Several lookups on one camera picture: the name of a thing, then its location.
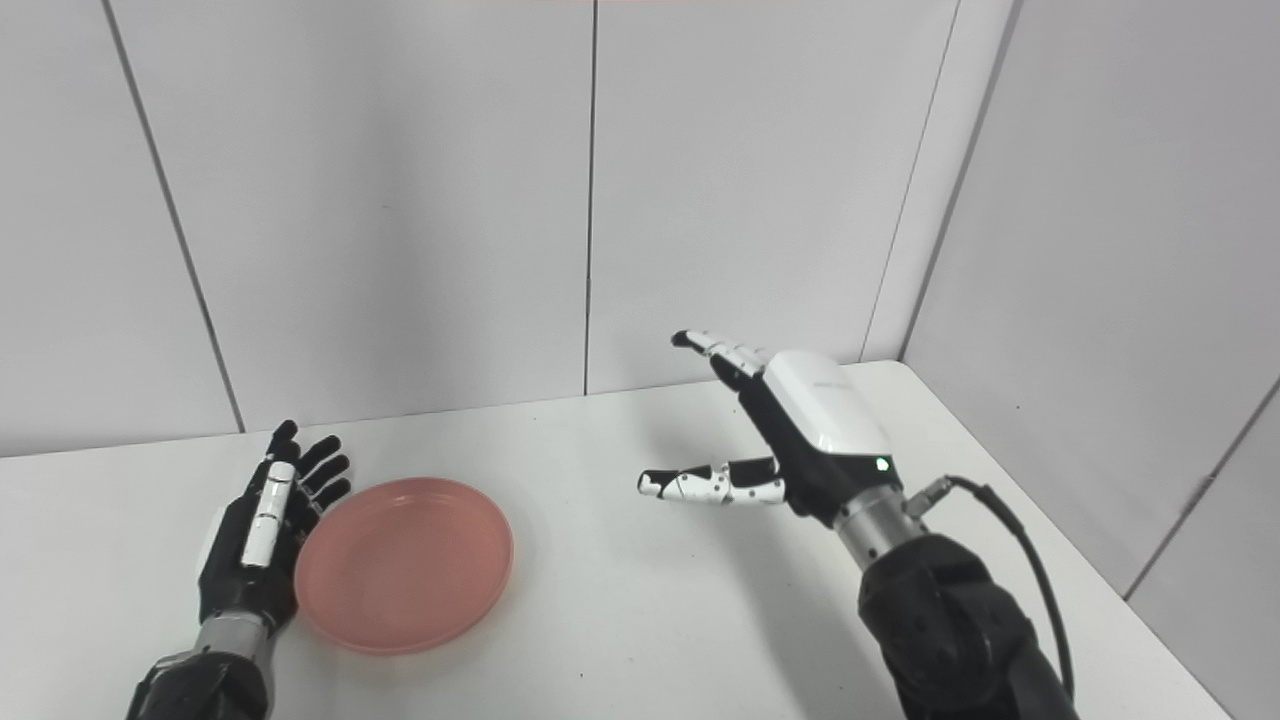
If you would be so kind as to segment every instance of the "black arm joint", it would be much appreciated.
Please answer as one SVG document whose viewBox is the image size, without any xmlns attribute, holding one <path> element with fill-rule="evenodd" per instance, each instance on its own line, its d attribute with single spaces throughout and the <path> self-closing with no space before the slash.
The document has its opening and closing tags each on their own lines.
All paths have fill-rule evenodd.
<svg viewBox="0 0 1280 720">
<path fill-rule="evenodd" d="M 1012 596 L 973 552 L 942 536 L 910 541 L 869 566 L 858 614 L 881 643 L 904 706 L 934 712 L 1005 702 L 1011 660 L 1036 643 Z"/>
<path fill-rule="evenodd" d="M 237 655 L 202 652 L 163 670 L 141 700 L 140 720 L 264 720 L 262 671 Z"/>
</svg>

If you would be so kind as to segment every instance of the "robotic hand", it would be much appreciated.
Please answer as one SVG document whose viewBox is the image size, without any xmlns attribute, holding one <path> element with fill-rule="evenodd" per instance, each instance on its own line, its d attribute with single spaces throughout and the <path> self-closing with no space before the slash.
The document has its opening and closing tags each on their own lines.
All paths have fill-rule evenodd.
<svg viewBox="0 0 1280 720">
<path fill-rule="evenodd" d="M 329 436 L 306 454 L 285 420 L 239 496 L 223 511 L 200 573 L 195 647 L 161 659 L 138 684 L 125 720 L 262 720 L 265 652 L 297 612 L 293 568 L 307 536 L 351 492 L 346 455 Z"/>
<path fill-rule="evenodd" d="M 672 338 L 710 359 L 773 459 L 648 470 L 641 495 L 666 500 L 780 503 L 833 529 L 863 570 L 858 612 L 881 644 L 910 720 L 1074 720 L 1070 656 L 1056 601 L 1030 541 L 989 487 L 941 478 L 911 500 L 888 438 L 844 372 L 813 352 L 763 352 L 685 331 Z M 952 487 L 974 492 L 1023 543 L 1057 633 L 1064 682 L 1030 620 L 973 552 L 932 534 L 920 516 Z"/>
</svg>

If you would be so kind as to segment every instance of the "robotic finger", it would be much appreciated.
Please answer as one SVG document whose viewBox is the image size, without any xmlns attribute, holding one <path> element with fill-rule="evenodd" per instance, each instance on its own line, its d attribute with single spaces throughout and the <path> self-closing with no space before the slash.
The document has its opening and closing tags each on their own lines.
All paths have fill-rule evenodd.
<svg viewBox="0 0 1280 720">
<path fill-rule="evenodd" d="M 676 347 L 690 347 L 712 361 L 716 375 L 733 389 L 764 372 L 763 350 L 748 347 L 705 331 L 680 331 L 671 337 Z"/>
<path fill-rule="evenodd" d="M 707 505 L 782 505 L 787 495 L 786 482 L 772 457 L 733 460 L 718 468 L 645 470 L 636 489 L 659 500 Z"/>
<path fill-rule="evenodd" d="M 266 568 L 271 564 L 275 539 L 284 523 L 284 507 L 289 502 L 289 493 L 293 492 L 293 480 L 297 474 L 297 469 L 291 462 L 280 460 L 271 462 L 266 471 L 266 482 L 262 484 L 262 495 L 259 496 L 257 507 L 253 511 L 253 520 L 248 528 L 248 538 L 244 541 L 244 551 L 241 553 L 241 565 Z"/>
</svg>

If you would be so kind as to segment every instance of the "white wall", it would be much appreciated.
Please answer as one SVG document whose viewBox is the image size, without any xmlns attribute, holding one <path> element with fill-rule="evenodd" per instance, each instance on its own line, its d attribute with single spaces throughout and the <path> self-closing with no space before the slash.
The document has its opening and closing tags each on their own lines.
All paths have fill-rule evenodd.
<svg viewBox="0 0 1280 720">
<path fill-rule="evenodd" d="M 908 346 L 1121 591 L 1280 372 L 1276 27 L 1027 0 Z"/>
<path fill-rule="evenodd" d="M 68 63 L 111 82 L 105 96 L 67 95 L 67 109 L 118 120 L 132 155 L 65 183 L 56 223 L 99 227 L 82 211 L 99 188 L 134 192 L 142 209 L 129 211 L 151 224 L 122 233 L 160 250 L 116 259 L 119 272 L 148 278 L 125 284 L 163 315 L 140 327 L 196 357 L 180 375 L 82 360 L 86 387 L 119 389 L 42 410 L 44 393 L 26 389 L 40 383 L 20 379 L 50 363 L 33 352 L 0 380 L 18 388 L 5 388 L 19 400 L 3 404 L 5 427 L 36 438 L 9 451 L 225 432 L 228 402 L 102 8 L 63 1 L 95 47 Z M 18 15 L 5 28 L 29 42 L 5 51 L 36 63 L 65 31 L 28 22 L 47 14 L 40 5 L 20 8 L 6 6 Z M 114 8 L 234 397 L 261 429 L 285 415 L 320 423 L 705 377 L 666 345 L 690 324 L 842 360 L 859 359 L 877 325 L 874 355 L 896 352 L 901 299 L 916 293 L 933 243 L 928 231 L 896 233 L 945 206 L 1007 0 L 600 3 L 598 28 L 591 3 Z M 27 92 L 46 91 L 42 69 L 23 72 Z M 5 131 L 31 120 L 14 118 Z M 0 218 L 0 232 L 45 222 L 31 217 Z M 60 237 L 90 256 L 83 233 Z M 59 263 L 28 263 L 24 282 L 72 283 Z M 95 293 L 114 293 L 106 301 L 69 291 L 76 307 L 50 315 L 24 302 L 37 291 L 15 288 L 0 291 L 14 297 L 3 329 L 15 338 L 79 336 L 83 320 L 122 348 L 147 346 L 108 316 L 119 290 Z M 140 425 L 137 407 L 120 409 L 137 395 L 122 373 L 147 380 L 137 406 L 195 416 L 205 393 L 219 421 L 152 413 Z M 101 439 L 64 433 L 77 424 Z"/>
<path fill-rule="evenodd" d="M 1132 602 L 1238 720 L 1275 717 L 1280 404 L 1272 401 Z"/>
<path fill-rule="evenodd" d="M 0 455 L 234 432 L 101 5 L 0 3 Z"/>
<path fill-rule="evenodd" d="M 955 10 L 600 5 L 593 392 L 709 378 L 686 327 L 859 359 Z"/>
</svg>

